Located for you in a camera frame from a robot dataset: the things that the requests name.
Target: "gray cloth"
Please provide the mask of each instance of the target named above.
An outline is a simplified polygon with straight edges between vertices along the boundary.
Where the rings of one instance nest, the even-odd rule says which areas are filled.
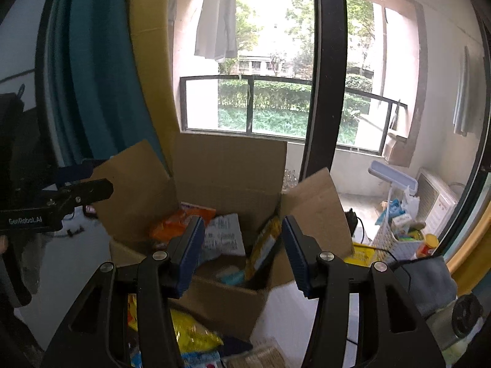
[[[407,272],[398,267],[394,274],[423,318],[426,319],[456,299],[457,284],[450,276],[443,257],[419,259],[399,265]]]

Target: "grass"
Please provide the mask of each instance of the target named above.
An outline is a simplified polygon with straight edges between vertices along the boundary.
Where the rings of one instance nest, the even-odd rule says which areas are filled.
[[[245,131],[247,109],[232,106],[218,106],[218,128],[221,130]],[[305,138],[308,113],[281,109],[255,109],[252,116],[252,131]],[[357,126],[341,125],[338,143],[353,145]]]

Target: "yellow snack bag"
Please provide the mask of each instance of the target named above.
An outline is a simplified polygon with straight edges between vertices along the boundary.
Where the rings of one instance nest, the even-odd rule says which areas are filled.
[[[272,217],[264,226],[252,248],[252,253],[245,263],[245,280],[249,281],[259,270],[265,258],[281,234],[281,221],[278,216]]]
[[[370,261],[375,254],[375,249],[356,242],[353,242],[353,247],[354,253],[345,258],[344,262],[354,265],[361,265],[362,267],[370,267]]]
[[[170,310],[177,344],[181,354],[210,351],[223,344],[213,332],[185,312]]]
[[[128,326],[138,332],[137,296],[134,293],[128,295]]]
[[[213,332],[185,312],[170,310],[177,344],[181,354],[210,351],[223,345],[223,341]],[[128,295],[128,326],[138,331],[137,296]]]

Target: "white plastic basket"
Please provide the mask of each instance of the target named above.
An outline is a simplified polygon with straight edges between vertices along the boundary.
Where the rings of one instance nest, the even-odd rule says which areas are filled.
[[[392,234],[392,230],[386,220],[383,221],[377,235],[375,236],[371,246],[375,248],[385,249],[391,252],[397,260],[409,260],[419,245],[423,241],[399,241]],[[394,259],[387,252],[376,250],[370,263],[381,261],[385,263],[393,263]]]

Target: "teal curtain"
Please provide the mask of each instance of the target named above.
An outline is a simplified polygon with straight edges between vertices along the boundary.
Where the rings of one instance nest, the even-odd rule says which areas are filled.
[[[165,165],[148,113],[126,0],[55,0],[48,79],[62,157],[108,159],[146,139]]]

